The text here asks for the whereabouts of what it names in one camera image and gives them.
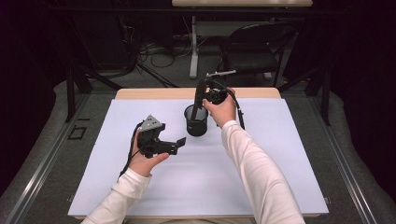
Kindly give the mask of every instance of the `table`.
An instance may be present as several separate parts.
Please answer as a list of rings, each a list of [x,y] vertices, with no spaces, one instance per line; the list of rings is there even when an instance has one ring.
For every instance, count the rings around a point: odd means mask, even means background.
[[[247,130],[259,144],[266,139],[262,146],[290,182],[303,215],[327,214],[301,139],[277,89],[235,91]],[[194,88],[119,90],[107,111],[68,215],[83,218],[106,197],[126,162],[134,126],[152,113],[166,123],[161,140],[176,141],[186,136],[186,146],[154,168],[145,196],[126,218],[252,217],[242,183],[225,154],[213,119],[208,119],[208,130],[203,136],[187,134],[183,110],[193,103],[194,94]]]
[[[312,0],[172,0],[174,7],[311,7]],[[190,78],[197,78],[197,66],[198,66],[198,48],[197,48],[197,35],[230,35],[232,31],[236,30],[243,25],[248,25],[251,22],[235,23],[234,21],[229,22],[210,22],[212,25],[204,24],[208,26],[207,31],[198,31],[197,20],[195,16],[192,16],[191,22],[191,35],[192,35],[192,55],[191,55],[191,68]]]

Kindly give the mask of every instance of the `black office chair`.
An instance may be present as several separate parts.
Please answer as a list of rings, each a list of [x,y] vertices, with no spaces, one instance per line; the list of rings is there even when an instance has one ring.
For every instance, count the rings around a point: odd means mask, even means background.
[[[217,71],[235,70],[236,75],[275,73],[275,87],[285,46],[296,35],[296,28],[287,22],[239,28],[220,44],[221,62]]]

